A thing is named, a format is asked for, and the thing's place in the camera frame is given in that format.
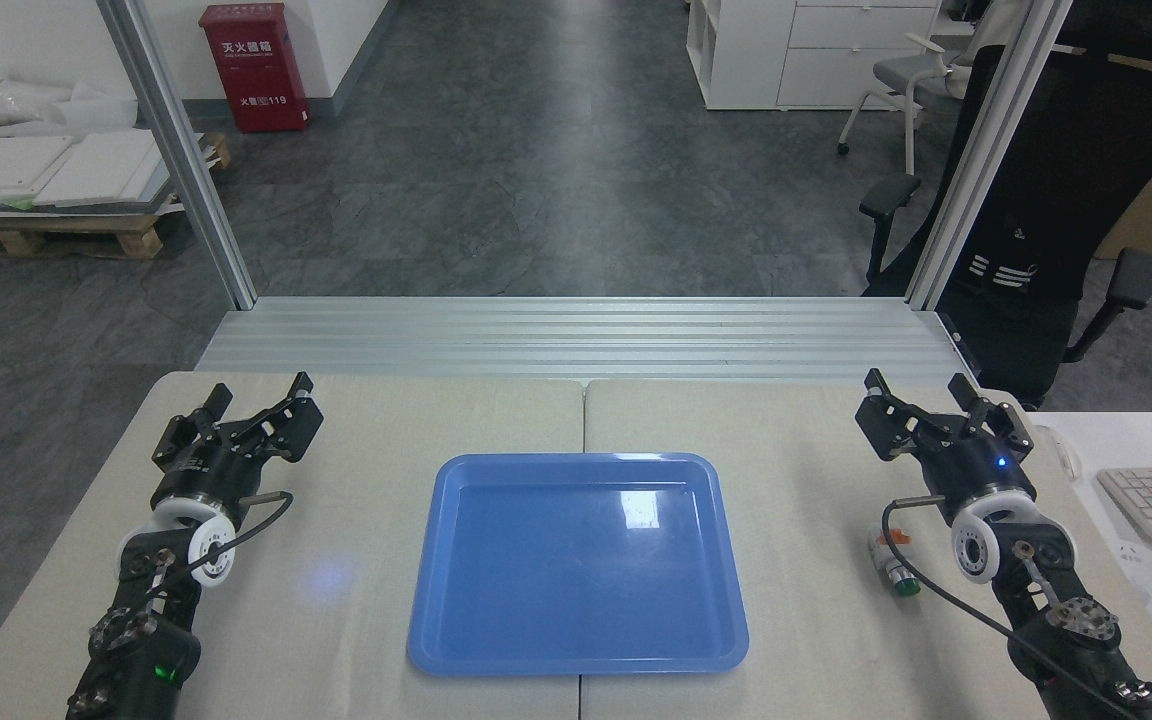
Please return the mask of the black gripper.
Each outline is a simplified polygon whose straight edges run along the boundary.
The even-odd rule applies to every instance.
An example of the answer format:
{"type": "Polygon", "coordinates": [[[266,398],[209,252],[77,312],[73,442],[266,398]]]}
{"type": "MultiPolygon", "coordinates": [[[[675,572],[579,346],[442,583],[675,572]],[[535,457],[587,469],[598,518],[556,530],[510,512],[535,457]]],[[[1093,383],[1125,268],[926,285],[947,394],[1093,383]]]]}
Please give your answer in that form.
{"type": "Polygon", "coordinates": [[[911,454],[922,439],[931,441],[920,448],[922,473],[929,493],[943,497],[940,514],[946,523],[992,493],[1021,488],[1028,497],[1037,497],[1021,469],[1034,444],[1014,406],[995,404],[979,395],[963,373],[952,376],[948,392],[965,411],[967,424],[957,432],[964,439],[948,441],[942,439],[943,425],[931,414],[890,395],[878,367],[869,370],[864,386],[867,395],[861,400],[855,420],[879,460],[890,462],[911,454]]]}
{"type": "Polygon", "coordinates": [[[255,457],[283,457],[298,462],[314,442],[324,415],[312,397],[314,381],[306,372],[294,377],[279,404],[241,420],[234,430],[234,448],[197,441],[206,439],[233,400],[223,382],[217,382],[205,404],[166,424],[152,461],[162,479],[152,493],[152,506],[166,498],[192,498],[223,511],[243,511],[238,500],[253,497],[262,468],[255,457]]]}

